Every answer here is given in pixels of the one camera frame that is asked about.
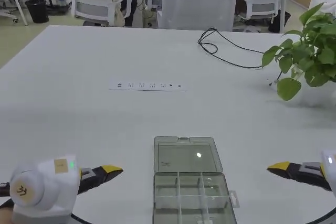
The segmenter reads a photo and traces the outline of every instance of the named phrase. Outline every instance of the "potted plant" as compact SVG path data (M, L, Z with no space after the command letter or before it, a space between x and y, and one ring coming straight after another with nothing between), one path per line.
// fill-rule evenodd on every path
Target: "potted plant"
M285 33L298 35L297 42L286 39L280 46L272 46L262 57L262 67L275 60L282 73L291 73L290 77L277 82L278 95L285 101L299 92L304 80L312 88L336 82L336 19L329 13L316 15L322 5L300 16L302 31Z

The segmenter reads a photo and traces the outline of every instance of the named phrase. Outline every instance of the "black trash bin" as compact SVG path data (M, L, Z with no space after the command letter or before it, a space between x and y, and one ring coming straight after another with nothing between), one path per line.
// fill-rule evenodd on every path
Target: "black trash bin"
M45 23L49 21L47 2L45 0L29 0L25 2L34 23Z
M268 26L268 30L271 33L276 33L278 34L280 32L280 15L281 15L281 11L278 10L278 15L273 19L273 23L270 23ZM287 23L287 21L290 18L290 13L285 12L285 25Z

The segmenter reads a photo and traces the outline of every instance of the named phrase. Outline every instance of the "power strip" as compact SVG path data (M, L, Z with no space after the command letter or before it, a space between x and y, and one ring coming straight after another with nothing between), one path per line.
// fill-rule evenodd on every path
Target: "power strip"
M186 91L181 84L155 81L112 81L110 90Z

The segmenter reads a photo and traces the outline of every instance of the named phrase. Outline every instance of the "plastic box lid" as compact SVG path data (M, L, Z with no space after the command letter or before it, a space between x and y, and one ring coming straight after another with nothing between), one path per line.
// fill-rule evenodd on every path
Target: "plastic box lid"
M223 168L212 137L157 136L154 171L221 173Z

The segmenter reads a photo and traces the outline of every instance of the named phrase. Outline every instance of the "table surface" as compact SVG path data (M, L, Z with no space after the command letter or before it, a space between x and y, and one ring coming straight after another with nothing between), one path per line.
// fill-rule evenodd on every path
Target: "table surface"
M80 195L75 214L95 224L150 224L154 137L212 136L238 195L238 224L306 223L334 208L332 193L266 171L282 161L320 161L322 149L336 148L334 112L280 101L268 85L277 66L229 66L197 45L200 34L49 26L0 70L2 181L19 162L76 153L81 167L113 164L124 173ZM261 51L283 39L224 34ZM261 62L260 54L210 40L227 60ZM187 91L111 91L111 80L171 81Z

